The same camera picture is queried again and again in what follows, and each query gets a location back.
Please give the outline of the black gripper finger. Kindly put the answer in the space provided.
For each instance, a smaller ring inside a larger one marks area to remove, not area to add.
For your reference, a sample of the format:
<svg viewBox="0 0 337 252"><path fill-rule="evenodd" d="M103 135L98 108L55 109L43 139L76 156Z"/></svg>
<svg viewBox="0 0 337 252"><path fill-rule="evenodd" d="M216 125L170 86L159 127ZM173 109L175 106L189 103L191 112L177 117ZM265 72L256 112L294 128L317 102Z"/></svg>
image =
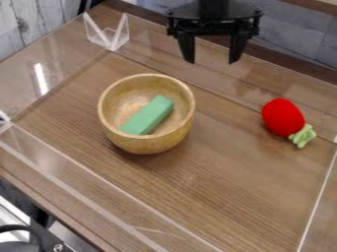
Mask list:
<svg viewBox="0 0 337 252"><path fill-rule="evenodd" d="M191 34L179 31L178 44L185 60L190 63L195 63L195 37Z"/></svg>
<svg viewBox="0 0 337 252"><path fill-rule="evenodd" d="M229 63L236 63L242 55L248 40L250 38L249 31L241 31L238 34L234 34L230 39L230 49L229 49Z"/></svg>

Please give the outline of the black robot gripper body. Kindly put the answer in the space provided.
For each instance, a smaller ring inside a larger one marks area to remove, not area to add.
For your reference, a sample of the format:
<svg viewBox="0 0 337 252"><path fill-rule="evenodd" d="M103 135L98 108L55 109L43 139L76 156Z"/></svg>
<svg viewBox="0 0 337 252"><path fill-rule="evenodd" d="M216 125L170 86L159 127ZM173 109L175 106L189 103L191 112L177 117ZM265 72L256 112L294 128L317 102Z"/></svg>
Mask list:
<svg viewBox="0 0 337 252"><path fill-rule="evenodd" d="M167 34L234 35L260 31L264 11L249 1L191 1L167 11Z"/></svg>

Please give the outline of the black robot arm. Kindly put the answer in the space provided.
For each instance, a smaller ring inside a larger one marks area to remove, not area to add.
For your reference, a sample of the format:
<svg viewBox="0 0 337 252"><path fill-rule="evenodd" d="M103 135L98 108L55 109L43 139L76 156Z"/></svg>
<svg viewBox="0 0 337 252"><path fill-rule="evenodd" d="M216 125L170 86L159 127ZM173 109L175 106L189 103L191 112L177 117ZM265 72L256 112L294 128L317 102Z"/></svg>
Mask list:
<svg viewBox="0 0 337 252"><path fill-rule="evenodd" d="M195 63L195 38L229 36L229 63L242 56L248 41L260 34L264 11L244 0L194 0L167 11L167 34L177 40L185 60Z"/></svg>

